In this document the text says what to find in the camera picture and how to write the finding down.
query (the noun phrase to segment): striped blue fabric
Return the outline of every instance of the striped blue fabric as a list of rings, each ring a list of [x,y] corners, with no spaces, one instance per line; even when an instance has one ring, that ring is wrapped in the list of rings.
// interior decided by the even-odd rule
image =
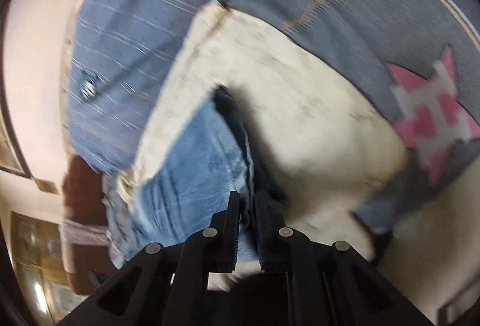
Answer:
[[[92,168],[114,173],[133,163],[191,20],[209,1],[84,1],[71,63],[69,130],[73,148]]]

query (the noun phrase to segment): white cloth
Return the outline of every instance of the white cloth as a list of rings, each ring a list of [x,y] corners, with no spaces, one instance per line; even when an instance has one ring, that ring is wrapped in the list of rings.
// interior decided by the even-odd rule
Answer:
[[[286,221],[311,240],[373,248],[350,211],[405,162],[390,125],[350,82],[267,23],[217,2],[195,17],[119,189],[161,167],[197,106],[217,85],[233,94],[275,178]]]

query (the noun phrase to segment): black object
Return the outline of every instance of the black object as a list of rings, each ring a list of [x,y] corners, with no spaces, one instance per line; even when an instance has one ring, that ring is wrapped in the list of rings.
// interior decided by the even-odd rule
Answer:
[[[210,228],[182,244],[145,247],[60,325],[204,324],[204,308],[209,307],[205,306],[208,272],[231,273],[235,268],[239,203],[238,193],[231,192],[227,210],[212,216]],[[266,306],[264,312],[249,312],[249,316],[240,316],[239,303],[230,312],[235,318],[225,324],[262,324],[256,318],[262,317],[296,326],[432,325],[346,242],[321,245],[284,227],[278,203],[265,192],[255,194],[253,212],[265,272],[256,279],[263,279],[270,288],[283,289],[272,295],[283,299],[278,299],[279,306]]]

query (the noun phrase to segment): brown fabric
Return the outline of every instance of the brown fabric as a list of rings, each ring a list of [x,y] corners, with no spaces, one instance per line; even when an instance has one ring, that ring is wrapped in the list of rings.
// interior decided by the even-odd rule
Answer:
[[[94,172],[78,155],[70,162],[63,195],[65,218],[85,225],[108,225],[102,202],[102,174]],[[89,278],[91,271],[108,276],[116,271],[107,246],[62,242],[62,257],[70,288],[78,295],[90,295],[95,290]]]

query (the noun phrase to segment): silver rivet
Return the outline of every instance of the silver rivet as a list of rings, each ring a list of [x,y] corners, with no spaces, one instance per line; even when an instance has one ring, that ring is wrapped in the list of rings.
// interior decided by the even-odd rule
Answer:
[[[205,238],[213,238],[217,235],[218,231],[213,227],[207,227],[205,230],[202,231],[202,234]]]
[[[290,227],[282,227],[278,230],[280,236],[292,236],[293,230]]]
[[[335,242],[335,248],[338,251],[347,251],[350,248],[350,245],[348,242],[345,242],[344,240],[339,240],[338,242]]]
[[[162,245],[160,245],[159,243],[150,243],[145,248],[145,251],[148,254],[157,254],[160,250],[162,250]]]

